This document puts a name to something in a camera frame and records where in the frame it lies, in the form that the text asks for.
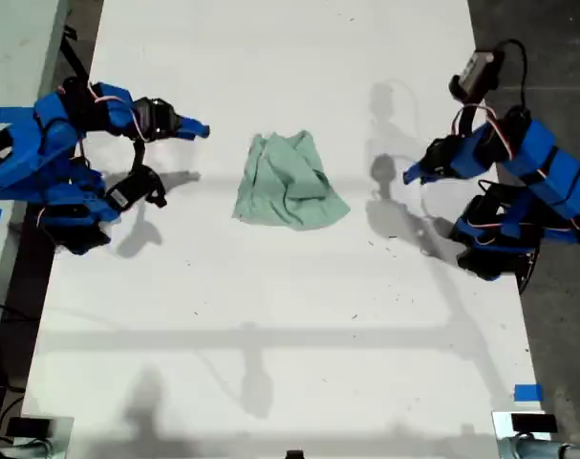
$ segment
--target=gray floor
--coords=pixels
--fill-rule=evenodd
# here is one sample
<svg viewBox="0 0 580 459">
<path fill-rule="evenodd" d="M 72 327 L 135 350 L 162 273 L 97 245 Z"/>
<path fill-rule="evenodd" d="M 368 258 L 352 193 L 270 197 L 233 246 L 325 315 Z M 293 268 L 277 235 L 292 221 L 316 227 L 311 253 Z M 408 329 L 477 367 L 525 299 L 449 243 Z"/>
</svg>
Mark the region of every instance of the gray floor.
<svg viewBox="0 0 580 459">
<path fill-rule="evenodd" d="M 71 4 L 67 23 L 77 29 L 75 50 L 89 67 L 102 0 Z M 532 114 L 580 158 L 580 0 L 469 0 L 469 5 L 479 46 L 511 36 L 527 45 Z M 518 100 L 519 60 L 516 55 L 509 60 L 504 88 L 488 99 L 497 110 Z M 60 57 L 55 81 L 71 74 Z M 560 438 L 580 444 L 580 247 L 545 244 L 523 304 L 545 408 L 557 416 Z"/>
</svg>

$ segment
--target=green towel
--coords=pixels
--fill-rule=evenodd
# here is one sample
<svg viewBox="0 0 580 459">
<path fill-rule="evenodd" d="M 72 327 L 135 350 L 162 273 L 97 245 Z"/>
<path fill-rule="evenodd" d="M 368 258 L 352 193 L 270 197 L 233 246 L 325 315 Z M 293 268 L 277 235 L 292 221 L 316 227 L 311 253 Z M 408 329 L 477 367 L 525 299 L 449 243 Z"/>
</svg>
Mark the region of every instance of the green towel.
<svg viewBox="0 0 580 459">
<path fill-rule="evenodd" d="M 349 210 L 326 178 L 310 133 L 253 139 L 234 218 L 315 230 L 336 223 Z"/>
</svg>

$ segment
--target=white tabletop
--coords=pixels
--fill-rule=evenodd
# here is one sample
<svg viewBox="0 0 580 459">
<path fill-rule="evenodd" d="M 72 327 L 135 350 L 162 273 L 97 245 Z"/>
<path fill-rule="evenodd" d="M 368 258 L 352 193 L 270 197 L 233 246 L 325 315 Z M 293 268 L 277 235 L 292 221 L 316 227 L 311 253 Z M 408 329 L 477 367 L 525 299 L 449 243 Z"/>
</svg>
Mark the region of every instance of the white tabletop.
<svg viewBox="0 0 580 459">
<path fill-rule="evenodd" d="M 58 254 L 24 413 L 75 418 L 71 459 L 496 457 L 491 411 L 534 382 L 514 278 L 461 271 L 432 228 L 474 183 L 400 178 L 448 132 L 473 49 L 464 0 L 106 0 L 93 80 L 211 137 L 150 145 L 183 182 L 168 206 Z M 251 138 L 300 129 L 349 215 L 310 232 L 231 219 Z M 107 173 L 132 161 L 126 139 L 86 149 Z M 395 203 L 370 177 L 382 154 Z"/>
<path fill-rule="evenodd" d="M 66 8 L 66 0 L 0 0 L 1 107 L 32 106 L 40 91 L 50 90 Z M 16 237 L 8 237 L 8 222 L 13 212 L 12 221 L 19 221 L 24 206 L 0 201 L 0 208 L 0 303 L 4 303 L 18 243 Z"/>
</svg>

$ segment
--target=white wire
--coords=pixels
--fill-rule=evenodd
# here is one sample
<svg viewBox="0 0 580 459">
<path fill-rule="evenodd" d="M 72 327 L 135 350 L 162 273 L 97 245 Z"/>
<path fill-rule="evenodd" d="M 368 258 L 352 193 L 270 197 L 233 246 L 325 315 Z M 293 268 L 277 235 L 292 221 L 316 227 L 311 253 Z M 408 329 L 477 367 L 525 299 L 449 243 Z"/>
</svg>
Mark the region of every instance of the white wire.
<svg viewBox="0 0 580 459">
<path fill-rule="evenodd" d="M 502 133 L 502 129 L 500 128 L 500 125 L 498 124 L 498 116 L 496 115 L 496 112 L 493 110 L 493 108 L 487 107 L 486 105 L 480 105 L 478 103 L 466 103 L 465 105 L 462 106 L 462 108 L 460 108 L 458 113 L 455 115 L 455 118 L 453 119 L 453 122 L 451 123 L 451 132 L 453 134 L 456 133 L 455 125 L 458 121 L 458 118 L 460 117 L 460 115 L 462 114 L 463 110 L 465 110 L 466 107 L 478 108 L 480 110 L 484 110 L 487 113 L 485 116 L 485 119 L 487 120 L 487 122 L 489 124 L 491 124 L 491 127 L 493 127 L 493 129 L 496 131 L 496 134 L 498 135 L 498 137 L 502 141 L 502 144 L 504 145 L 506 152 L 508 153 L 508 158 L 510 160 L 512 160 L 514 158 L 514 153 L 512 152 L 512 147 L 510 146 L 510 142 L 508 141 L 508 139 Z"/>
<path fill-rule="evenodd" d="M 119 98 L 118 96 L 101 96 L 101 97 L 99 97 L 97 95 L 97 93 L 95 93 L 95 90 L 92 88 L 92 83 L 90 81 L 88 81 L 88 90 L 90 91 L 90 94 L 92 95 L 92 97 L 95 99 L 95 103 L 106 102 L 108 100 L 117 100 L 119 102 L 122 102 L 122 103 L 128 105 L 126 100 L 124 100 L 123 98 Z M 135 124 L 135 128 L 137 129 L 137 133 L 139 134 L 140 139 L 143 142 L 148 143 L 149 141 L 143 136 L 143 133 L 140 130 L 139 123 L 137 122 L 137 117 L 135 116 L 134 110 L 132 109 L 132 107 L 128 107 L 128 110 L 130 110 L 130 114 L 133 117 L 133 123 Z"/>
</svg>

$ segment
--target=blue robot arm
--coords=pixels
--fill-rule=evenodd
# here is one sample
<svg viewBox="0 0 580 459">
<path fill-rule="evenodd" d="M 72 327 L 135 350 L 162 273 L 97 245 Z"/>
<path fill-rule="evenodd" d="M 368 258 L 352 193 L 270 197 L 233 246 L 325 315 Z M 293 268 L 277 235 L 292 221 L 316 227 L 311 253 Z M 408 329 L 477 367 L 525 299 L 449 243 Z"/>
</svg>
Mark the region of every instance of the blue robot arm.
<svg viewBox="0 0 580 459">
<path fill-rule="evenodd" d="M 467 247 L 458 258 L 464 267 L 486 279 L 515 272 L 525 287 L 542 239 L 580 244 L 580 162 L 555 145 L 552 133 L 533 120 L 522 91 L 520 105 L 500 120 L 472 130 L 477 105 L 498 85 L 504 54 L 501 48 L 475 52 L 461 76 L 454 76 L 451 93 L 463 106 L 460 130 L 434 140 L 424 157 L 403 175 L 404 183 L 441 179 L 471 179 L 494 164 L 525 186 L 490 184 L 476 196 L 455 223 L 450 238 Z M 525 86 L 525 75 L 522 87 Z"/>
<path fill-rule="evenodd" d="M 85 157 L 73 153 L 91 131 L 133 141 L 132 167 L 111 189 Z M 57 245 L 82 254 L 108 243 L 99 224 L 117 219 L 140 198 L 166 205 L 160 177 L 143 164 L 148 142 L 208 135 L 207 125 L 177 115 L 164 100 L 132 101 L 125 89 L 69 78 L 35 103 L 31 117 L 0 131 L 0 200 L 38 206 L 37 225 Z"/>
</svg>

